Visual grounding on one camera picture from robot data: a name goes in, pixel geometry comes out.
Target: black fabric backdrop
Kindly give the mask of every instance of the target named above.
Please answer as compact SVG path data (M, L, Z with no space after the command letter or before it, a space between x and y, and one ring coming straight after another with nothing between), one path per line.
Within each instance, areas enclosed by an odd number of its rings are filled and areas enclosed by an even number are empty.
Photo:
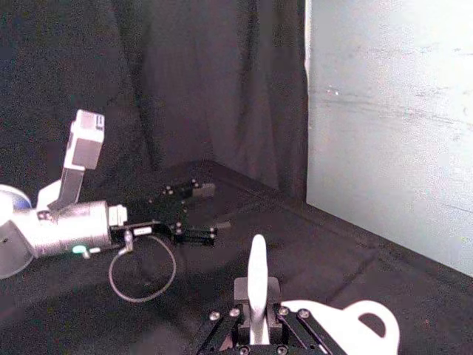
M84 199L117 175L200 159L304 199L303 4L3 3L0 181L35 200L83 108L106 116Z

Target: white panel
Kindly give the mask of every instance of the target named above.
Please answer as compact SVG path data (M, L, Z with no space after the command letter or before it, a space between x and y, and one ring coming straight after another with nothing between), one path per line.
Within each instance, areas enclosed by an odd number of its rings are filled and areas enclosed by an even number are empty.
M473 1L312 14L308 203L473 275Z

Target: cable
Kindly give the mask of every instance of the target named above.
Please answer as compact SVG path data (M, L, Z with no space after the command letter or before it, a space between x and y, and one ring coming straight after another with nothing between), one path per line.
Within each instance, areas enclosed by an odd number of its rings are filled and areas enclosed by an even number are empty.
M148 302L148 301L151 301L153 300L154 298L160 296L163 292L165 292L169 286L172 284L172 282L174 281L174 278L176 276L176 270L177 270L177 266L176 266L176 258L174 257L174 255L172 254L172 251L171 249L169 249L169 247L161 240L159 239L158 237L155 237L154 235L148 235L147 236L148 238L150 239L153 239L153 240L156 240L159 244L161 244L161 246L168 252L169 256L171 257L171 260L172 260L172 274L171 274L171 277L169 278L168 282L163 286L162 289L160 289L159 291L156 291L154 292L153 294L150 294L149 296L147 297L143 297L143 298L133 298L133 297L128 297L126 296L125 294L122 294L120 292L120 290L118 290L117 286L115 285L114 281L113 281L113 276L112 276L112 272L113 272L113 265L117 262L117 260L124 254L127 254L126 252L119 252L117 255L114 256L114 258L112 259L112 262L110 263L110 267L109 267L109 281L110 281L110 285L113 289L113 291L120 297L122 298L123 300L125 301L128 301L128 302L133 302L133 303L143 303L143 302Z

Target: table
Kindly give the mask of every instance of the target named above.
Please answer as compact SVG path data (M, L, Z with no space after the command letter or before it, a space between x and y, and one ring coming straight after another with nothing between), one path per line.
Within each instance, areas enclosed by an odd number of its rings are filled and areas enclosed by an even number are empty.
M232 303L257 233L266 238L269 273L284 300L337 308L375 300L398 319L399 354L473 354L472 278L216 163L130 175L85 198L116 203L189 178L217 185L213 198L189 206L191 221L229 220L231 228L213 248L172 246L177 276L163 296L138 305L117 297L107 278L114 252L34 260L0 281L0 354L180 354L210 311ZM137 246L162 285L171 271L166 252L152 242ZM143 282L133 265L124 260L116 271L117 284L131 291ZM365 321L382 333L373 318Z

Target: green led light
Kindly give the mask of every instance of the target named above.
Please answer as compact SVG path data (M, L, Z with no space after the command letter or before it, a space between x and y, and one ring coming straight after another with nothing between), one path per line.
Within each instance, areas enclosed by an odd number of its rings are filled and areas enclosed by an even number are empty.
M85 246L75 246L74 248L72 248L72 252L74 254L82 254L82 253L85 253L87 251L87 248Z

